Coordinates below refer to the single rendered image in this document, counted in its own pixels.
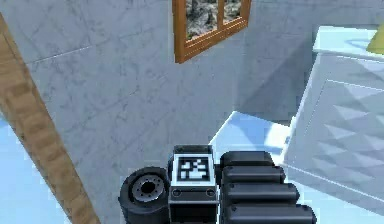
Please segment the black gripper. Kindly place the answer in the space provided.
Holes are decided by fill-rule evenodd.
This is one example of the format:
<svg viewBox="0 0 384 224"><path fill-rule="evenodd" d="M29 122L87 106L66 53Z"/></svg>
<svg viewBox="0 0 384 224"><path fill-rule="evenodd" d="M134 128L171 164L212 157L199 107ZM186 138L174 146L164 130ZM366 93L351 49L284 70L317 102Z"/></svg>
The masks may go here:
<svg viewBox="0 0 384 224"><path fill-rule="evenodd" d="M123 182L118 202L125 224L169 224L167 171L144 167Z"/></svg>

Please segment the wooden framed window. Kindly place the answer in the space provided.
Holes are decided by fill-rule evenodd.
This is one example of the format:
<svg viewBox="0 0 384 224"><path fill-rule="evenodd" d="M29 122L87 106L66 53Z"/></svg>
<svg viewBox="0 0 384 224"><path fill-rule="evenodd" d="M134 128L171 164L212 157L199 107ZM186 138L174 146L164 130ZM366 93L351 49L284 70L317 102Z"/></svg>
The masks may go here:
<svg viewBox="0 0 384 224"><path fill-rule="evenodd" d="M251 0L172 0L175 62L182 64L245 29Z"/></svg>

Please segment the white cabinet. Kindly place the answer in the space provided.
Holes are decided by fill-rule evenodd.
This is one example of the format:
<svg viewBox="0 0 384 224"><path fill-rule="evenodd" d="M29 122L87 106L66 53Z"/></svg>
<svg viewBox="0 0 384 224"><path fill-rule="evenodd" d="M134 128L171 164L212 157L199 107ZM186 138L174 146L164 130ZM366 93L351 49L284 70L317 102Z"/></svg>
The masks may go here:
<svg viewBox="0 0 384 224"><path fill-rule="evenodd" d="M376 32L321 26L283 165L301 184L384 216L384 55Z"/></svg>

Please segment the yellow green round object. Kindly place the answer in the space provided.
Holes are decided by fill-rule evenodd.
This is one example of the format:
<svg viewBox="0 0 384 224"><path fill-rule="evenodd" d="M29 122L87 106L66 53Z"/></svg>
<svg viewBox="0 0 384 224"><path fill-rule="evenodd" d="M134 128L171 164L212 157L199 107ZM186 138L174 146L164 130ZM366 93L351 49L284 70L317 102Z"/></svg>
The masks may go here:
<svg viewBox="0 0 384 224"><path fill-rule="evenodd" d="M384 55L384 23L378 27L366 50L371 53Z"/></svg>

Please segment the wooden door frame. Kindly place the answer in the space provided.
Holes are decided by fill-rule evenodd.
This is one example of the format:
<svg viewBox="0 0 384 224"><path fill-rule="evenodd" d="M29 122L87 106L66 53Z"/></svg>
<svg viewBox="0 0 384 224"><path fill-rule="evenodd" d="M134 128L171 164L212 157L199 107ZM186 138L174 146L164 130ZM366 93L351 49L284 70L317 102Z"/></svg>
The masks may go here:
<svg viewBox="0 0 384 224"><path fill-rule="evenodd" d="M101 224L0 14L0 112L72 224Z"/></svg>

